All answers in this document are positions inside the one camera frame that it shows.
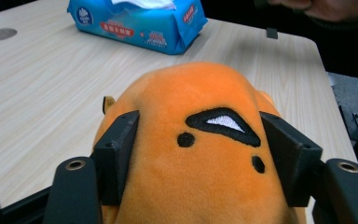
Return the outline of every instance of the plush fabric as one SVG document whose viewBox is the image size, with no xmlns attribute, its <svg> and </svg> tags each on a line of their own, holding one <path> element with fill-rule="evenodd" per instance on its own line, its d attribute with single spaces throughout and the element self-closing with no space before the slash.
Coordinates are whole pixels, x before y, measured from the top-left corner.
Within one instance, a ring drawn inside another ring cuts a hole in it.
<svg viewBox="0 0 358 224">
<path fill-rule="evenodd" d="M 273 101 L 236 70 L 184 63 L 149 72 L 110 106 L 95 142 L 115 118 L 139 110 L 120 206 L 104 223 L 298 223 L 287 206 L 259 115 Z"/>
</svg>

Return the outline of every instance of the wooden table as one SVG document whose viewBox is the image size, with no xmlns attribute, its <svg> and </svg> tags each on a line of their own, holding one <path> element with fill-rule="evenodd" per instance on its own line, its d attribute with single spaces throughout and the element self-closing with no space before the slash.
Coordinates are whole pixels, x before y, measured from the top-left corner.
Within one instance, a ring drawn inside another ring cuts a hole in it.
<svg viewBox="0 0 358 224">
<path fill-rule="evenodd" d="M 271 39 L 266 30 L 209 20 L 185 54 L 169 56 L 79 32 L 67 5 L 38 0 L 0 12 L 0 28 L 18 31 L 0 41 L 1 207 L 50 186 L 62 161 L 90 155 L 105 95 L 118 98 L 145 72 L 191 61 L 239 70 L 324 148 L 324 161 L 355 161 L 319 52 L 307 38 Z"/>
</svg>

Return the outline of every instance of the tissue package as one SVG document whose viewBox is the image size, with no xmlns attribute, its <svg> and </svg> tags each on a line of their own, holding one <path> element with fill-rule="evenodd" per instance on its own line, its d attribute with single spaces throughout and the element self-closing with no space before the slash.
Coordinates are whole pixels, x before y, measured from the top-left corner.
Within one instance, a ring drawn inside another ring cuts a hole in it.
<svg viewBox="0 0 358 224">
<path fill-rule="evenodd" d="M 175 0 L 174 9 L 145 9 L 128 2 L 70 0 L 80 31 L 152 49 L 184 53 L 207 22 L 200 0 Z"/>
</svg>

